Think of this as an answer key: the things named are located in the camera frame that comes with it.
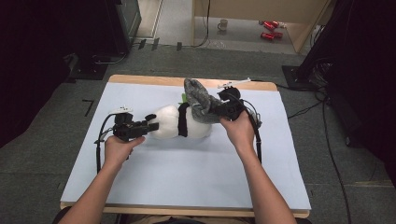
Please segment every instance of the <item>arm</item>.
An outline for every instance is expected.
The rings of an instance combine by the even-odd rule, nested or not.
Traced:
[[[241,159],[250,190],[256,223],[296,223],[288,205],[262,169],[253,148],[254,132],[244,111],[234,121],[220,119]]]
[[[100,223],[107,196],[117,173],[134,147],[144,140],[144,137],[139,137],[131,142],[123,142],[118,137],[108,137],[105,143],[105,163],[102,170],[60,223]]]

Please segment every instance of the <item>black stand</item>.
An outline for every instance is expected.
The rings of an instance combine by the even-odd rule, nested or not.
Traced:
[[[102,80],[107,70],[107,64],[95,63],[92,57],[79,57],[69,78]]]
[[[298,76],[300,67],[299,66],[286,66],[282,65],[282,71],[283,75],[285,76],[286,81],[288,82],[288,86],[291,89],[295,90],[314,90],[317,89],[318,87],[315,86],[310,82],[307,76],[304,76],[304,78],[301,78],[301,76]]]

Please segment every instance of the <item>wooden table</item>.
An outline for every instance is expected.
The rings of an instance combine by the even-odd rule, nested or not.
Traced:
[[[218,80],[218,79],[200,79],[200,78],[197,78],[197,79],[206,88],[216,88],[218,85],[222,85],[222,84],[225,84],[228,82],[228,80]],[[109,79],[108,83],[122,83],[122,84],[130,83],[130,84],[156,85],[156,86],[162,86],[162,85],[164,85],[164,86],[182,86],[183,81],[184,81],[184,78],[182,78],[182,77],[143,77],[143,76],[114,75]],[[257,91],[276,91],[277,92],[276,85],[274,83],[269,83],[269,82],[253,82],[252,81],[252,82],[240,84],[237,86],[237,88],[241,91],[242,90],[257,90]],[[102,101],[104,101],[104,96],[102,96],[101,102],[99,103],[99,106],[95,112],[95,116],[98,113],[101,113],[101,111],[98,111],[98,110],[100,110],[100,107],[103,107],[103,105],[101,105]],[[91,126],[98,125],[94,122],[96,120],[95,116],[92,119]],[[71,191],[76,190],[76,189],[73,189],[75,187],[75,185],[80,184],[79,182],[85,181],[86,183],[84,183],[84,187],[80,187],[78,189],[80,191],[80,193],[82,193],[83,190],[85,190],[85,189],[81,189],[81,188],[86,188],[85,186],[88,186],[89,183],[91,183],[90,178],[94,178],[94,171],[95,171],[94,159],[92,159],[91,165],[89,165],[89,167],[92,168],[92,169],[90,168],[91,169],[90,171],[87,171],[86,167],[83,169],[76,168],[79,164],[84,163],[84,165],[85,165],[86,163],[90,163],[89,160],[87,160],[86,158],[84,158],[84,159],[81,158],[81,157],[84,157],[84,155],[81,155],[81,154],[84,154],[85,153],[84,151],[86,151],[86,150],[84,150],[86,141],[88,141],[88,143],[87,143],[88,147],[91,147],[90,144],[92,144],[92,156],[94,154],[93,142],[91,143],[91,141],[92,141],[91,139],[87,140],[89,138],[89,132],[91,132],[91,127],[88,130],[86,140],[84,141],[84,144],[81,147],[81,151],[78,154],[78,159],[76,161],[76,164],[72,171],[72,174],[69,178],[68,184],[66,185],[66,188],[64,190],[64,195],[67,193],[67,191],[70,193]],[[137,163],[137,161],[133,161],[133,159],[135,159],[135,157],[137,156],[135,154],[136,151],[138,151],[138,150],[135,150],[134,155],[132,156],[131,159],[129,159],[129,162],[131,162],[131,160],[132,160],[132,163],[134,163],[134,164]],[[73,175],[74,174],[80,175],[81,170],[82,170],[82,172],[86,172],[87,174],[83,175],[83,177],[79,177],[77,179],[74,178],[75,180],[73,180]],[[75,202],[71,202],[71,201],[76,201],[79,196],[75,197],[74,200],[64,199],[64,197],[65,196],[63,196],[63,198],[61,199],[61,208],[64,208],[66,206],[72,206]],[[203,208],[203,207],[194,207],[194,206],[185,207],[185,206],[177,206],[177,205],[171,205],[171,206],[160,206],[160,205],[153,206],[153,205],[142,205],[142,204],[133,205],[133,204],[125,204],[125,203],[107,203],[106,207],[104,209],[104,212],[105,213],[118,213],[118,214],[147,214],[147,215],[174,215],[174,216],[181,215],[181,216],[213,216],[213,217],[254,217],[254,213],[251,208],[249,208],[249,209],[247,209],[247,208],[246,209],[217,208],[217,207]],[[308,217],[309,209],[294,209],[294,210],[292,210],[292,213],[296,217]]]
[[[206,17],[209,0],[193,1],[192,27],[195,26],[194,17]],[[325,24],[329,19],[331,2],[335,0],[213,0],[209,16],[285,22],[294,49],[300,52],[316,25]]]

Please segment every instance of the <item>gray floor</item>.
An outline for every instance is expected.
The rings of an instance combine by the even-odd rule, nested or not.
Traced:
[[[31,127],[0,149],[0,223],[49,223],[59,211],[64,185],[77,157],[106,81],[114,74],[161,77],[250,77],[285,85],[281,65],[299,65],[304,56],[224,49],[161,47],[133,49],[110,65],[102,81],[64,83],[41,109]],[[289,115],[316,102],[312,92],[280,89]],[[89,103],[91,112],[85,117]],[[344,180],[353,223],[394,223],[396,192],[381,161],[364,148],[344,144],[344,132],[325,106],[330,141]],[[320,106],[290,119],[297,156],[314,223],[347,223],[347,210],[329,151]],[[113,223],[105,215],[103,223]]]

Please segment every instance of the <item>hand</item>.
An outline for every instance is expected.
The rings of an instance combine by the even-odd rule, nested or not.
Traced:
[[[227,131],[228,138],[230,138],[238,154],[245,148],[253,148],[254,131],[246,111],[243,111],[234,121],[220,118],[220,123]]]
[[[116,136],[108,137],[105,142],[105,163],[103,167],[110,167],[118,172],[128,156],[134,151],[134,147],[144,141],[145,137],[143,136],[130,142],[124,142]]]

